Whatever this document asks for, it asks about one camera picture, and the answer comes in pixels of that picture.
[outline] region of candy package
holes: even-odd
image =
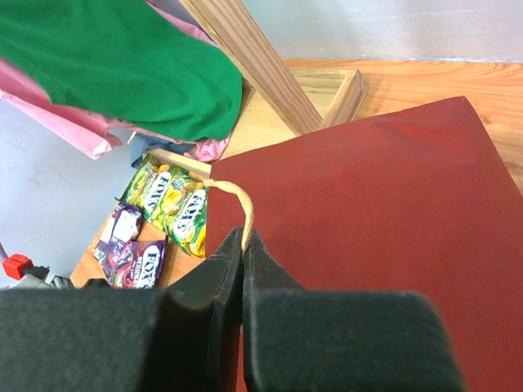
[[[113,210],[92,253],[107,276],[116,266],[116,259],[125,244],[138,237],[143,221],[138,207],[118,203]]]
[[[159,241],[130,241],[118,254],[116,266],[107,275],[111,287],[152,288],[159,278],[167,238]]]
[[[122,200],[168,234],[189,255],[204,257],[208,189],[188,171],[147,157]]]

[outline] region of red surface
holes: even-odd
[[[20,280],[24,277],[24,268],[32,267],[33,262],[28,257],[16,253],[4,260],[2,266],[7,276]]]
[[[471,391],[523,390],[523,198],[464,97],[236,155],[212,176],[250,194],[303,286],[421,292]],[[212,189],[207,254],[243,222]]]

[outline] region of blue cloth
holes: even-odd
[[[194,144],[185,143],[177,145],[171,141],[160,139],[159,137],[147,136],[137,133],[129,143],[129,155],[131,166],[137,169],[144,162],[144,152],[148,149],[166,149],[172,153],[183,155],[194,147]]]

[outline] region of pink cloth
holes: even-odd
[[[150,6],[182,33],[215,46],[214,42],[197,27],[151,4]],[[111,127],[125,127],[178,144],[194,143],[194,148],[185,156],[202,162],[220,158],[230,139],[227,137],[225,140],[207,139],[196,142],[174,140],[123,120],[72,106],[52,105],[47,93],[33,79],[3,58],[0,58],[0,96],[93,159],[98,159],[113,147],[122,144],[118,137],[109,133]]]

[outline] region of tan rope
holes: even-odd
[[[203,184],[208,187],[218,188],[227,192],[229,194],[235,194],[238,197],[242,208],[245,213],[245,226],[244,226],[244,235],[242,235],[242,251],[245,253],[245,250],[248,246],[248,240],[251,238],[251,232],[253,231],[254,223],[254,206],[253,201],[248,196],[247,192],[241,189],[236,184],[233,184],[229,181],[215,181],[211,179],[203,180]]]

